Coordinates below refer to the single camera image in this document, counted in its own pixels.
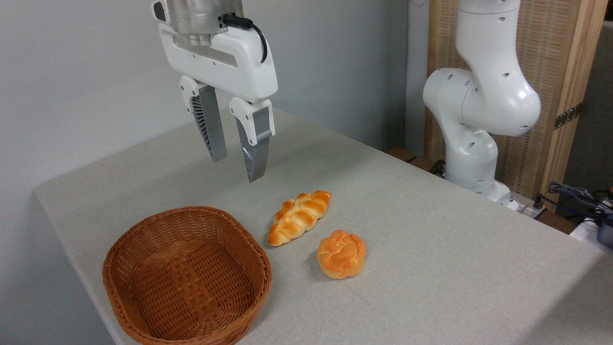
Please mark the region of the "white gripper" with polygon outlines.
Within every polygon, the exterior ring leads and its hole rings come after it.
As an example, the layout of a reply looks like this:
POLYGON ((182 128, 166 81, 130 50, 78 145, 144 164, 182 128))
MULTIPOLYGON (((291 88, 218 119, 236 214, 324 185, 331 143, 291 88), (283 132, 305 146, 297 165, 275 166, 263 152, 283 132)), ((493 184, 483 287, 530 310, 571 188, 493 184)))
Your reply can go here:
POLYGON ((212 160, 227 157, 215 90, 218 88, 236 96, 229 107, 236 117, 248 181, 261 178, 267 166, 270 138, 275 134, 272 103, 267 99, 277 92, 278 82, 271 53, 261 63, 259 35, 230 27, 213 35, 210 46, 193 46, 166 24, 159 24, 159 33, 171 67, 184 75, 180 80, 182 98, 212 160))

